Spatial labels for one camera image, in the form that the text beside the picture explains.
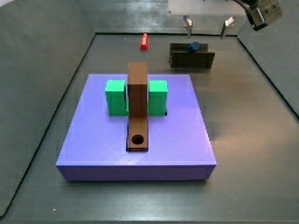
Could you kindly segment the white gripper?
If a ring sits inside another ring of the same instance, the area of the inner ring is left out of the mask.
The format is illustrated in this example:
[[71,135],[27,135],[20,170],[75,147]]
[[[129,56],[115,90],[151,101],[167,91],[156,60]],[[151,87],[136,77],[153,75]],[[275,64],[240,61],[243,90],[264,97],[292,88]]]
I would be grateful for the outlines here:
[[[242,16],[244,9],[232,0],[168,0],[168,11],[183,16],[187,38],[192,35],[192,20],[188,15]],[[220,37],[226,37],[227,29],[234,25],[234,17],[224,20]]]

